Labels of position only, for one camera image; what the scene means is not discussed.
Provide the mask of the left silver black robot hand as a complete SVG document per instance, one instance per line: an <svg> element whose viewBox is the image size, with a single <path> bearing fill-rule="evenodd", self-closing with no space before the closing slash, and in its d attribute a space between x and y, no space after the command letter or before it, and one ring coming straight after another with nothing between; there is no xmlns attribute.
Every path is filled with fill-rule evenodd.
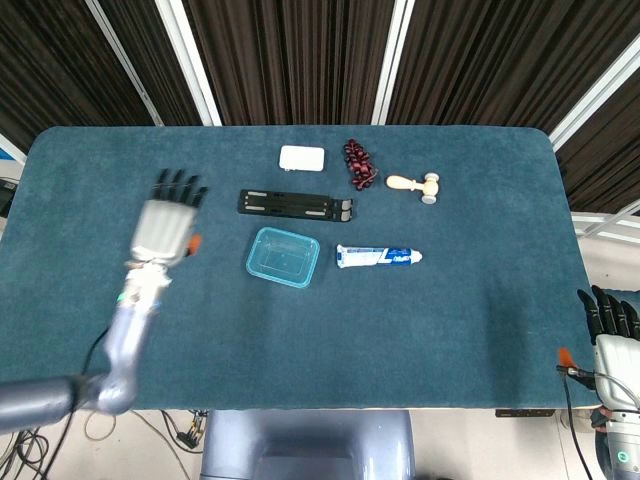
<svg viewBox="0 0 640 480"><path fill-rule="evenodd" d="M200 177L163 169L145 200L130 245L132 260L171 268L200 248L195 233L201 204L208 193Z"/></svg>

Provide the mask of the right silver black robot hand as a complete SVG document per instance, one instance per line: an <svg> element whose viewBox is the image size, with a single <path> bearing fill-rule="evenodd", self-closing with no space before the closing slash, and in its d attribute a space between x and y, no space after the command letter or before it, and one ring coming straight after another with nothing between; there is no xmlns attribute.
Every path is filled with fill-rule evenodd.
<svg viewBox="0 0 640 480"><path fill-rule="evenodd" d="M569 350L558 350L556 371L594 391L610 411L639 410L639 308L593 285L579 289L593 353L593 368L578 367Z"/></svg>

